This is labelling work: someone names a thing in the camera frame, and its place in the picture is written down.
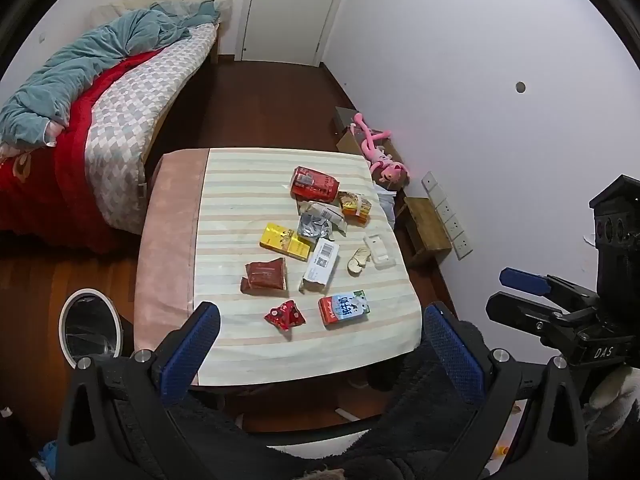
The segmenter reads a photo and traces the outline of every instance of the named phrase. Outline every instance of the camera rig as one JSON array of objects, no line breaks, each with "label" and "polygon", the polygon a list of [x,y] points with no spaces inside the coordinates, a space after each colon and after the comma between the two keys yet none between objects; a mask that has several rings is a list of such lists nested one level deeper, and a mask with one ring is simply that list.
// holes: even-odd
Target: camera rig
[{"label": "camera rig", "polygon": [[598,250],[597,292],[557,276],[507,268],[500,273],[502,285],[561,308],[506,292],[492,295],[486,306],[491,320],[537,335],[543,345],[561,351],[583,401],[613,367],[640,368],[640,181],[621,175],[589,206]]}]

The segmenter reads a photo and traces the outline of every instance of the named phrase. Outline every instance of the blue gripper pad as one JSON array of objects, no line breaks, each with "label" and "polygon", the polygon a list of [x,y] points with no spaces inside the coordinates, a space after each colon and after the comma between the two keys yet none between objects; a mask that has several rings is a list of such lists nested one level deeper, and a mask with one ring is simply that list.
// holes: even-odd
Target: blue gripper pad
[{"label": "blue gripper pad", "polygon": [[434,305],[428,306],[424,311],[424,332],[460,397],[469,404],[482,404],[482,368]]},{"label": "blue gripper pad", "polygon": [[201,303],[176,332],[182,336],[182,340],[159,371],[158,392],[163,406],[175,404],[187,393],[198,368],[220,333],[220,311],[213,303]]},{"label": "blue gripper pad", "polygon": [[507,267],[500,273],[500,283],[515,290],[528,292],[534,296],[544,296],[551,292],[551,286],[544,276],[524,270]]}]

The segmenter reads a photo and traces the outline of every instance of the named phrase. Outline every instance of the plastic container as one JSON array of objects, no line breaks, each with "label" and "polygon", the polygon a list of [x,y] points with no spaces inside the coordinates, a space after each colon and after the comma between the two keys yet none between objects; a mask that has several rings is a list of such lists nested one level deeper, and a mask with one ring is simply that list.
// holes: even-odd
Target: plastic container
[{"label": "plastic container", "polygon": [[396,264],[396,259],[386,250],[382,234],[373,232],[365,235],[364,243],[371,251],[371,259],[377,269],[386,269]]},{"label": "plastic container", "polygon": [[78,360],[85,356],[129,356],[133,348],[133,327],[103,293],[83,288],[74,292],[62,307],[58,338],[65,359],[75,368]]}]

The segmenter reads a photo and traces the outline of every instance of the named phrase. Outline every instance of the barcode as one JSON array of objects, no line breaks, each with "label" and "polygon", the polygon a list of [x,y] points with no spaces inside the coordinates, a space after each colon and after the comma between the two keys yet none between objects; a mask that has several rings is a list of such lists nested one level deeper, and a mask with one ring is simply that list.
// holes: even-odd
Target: barcode
[{"label": "barcode", "polygon": [[310,175],[302,175],[302,174],[299,174],[299,175],[296,177],[296,181],[297,181],[299,184],[304,184],[305,186],[312,186],[312,185],[314,184],[314,180],[313,180],[313,178],[312,178]]},{"label": "barcode", "polygon": [[322,254],[322,256],[324,256],[325,258],[330,258],[331,253],[333,252],[334,252],[334,248],[331,247],[331,245],[327,245],[327,244],[322,246],[322,249],[320,249],[320,254]]}]

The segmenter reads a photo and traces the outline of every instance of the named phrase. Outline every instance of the red blanket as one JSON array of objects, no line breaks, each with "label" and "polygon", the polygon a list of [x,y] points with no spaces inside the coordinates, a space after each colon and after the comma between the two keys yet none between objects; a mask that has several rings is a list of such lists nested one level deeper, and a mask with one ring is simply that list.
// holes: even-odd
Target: red blanket
[{"label": "red blanket", "polygon": [[34,234],[48,244],[105,253],[118,246],[84,172],[91,109],[126,72],[160,50],[130,57],[103,72],[72,105],[69,127],[55,148],[40,148],[0,162],[0,230]]}]

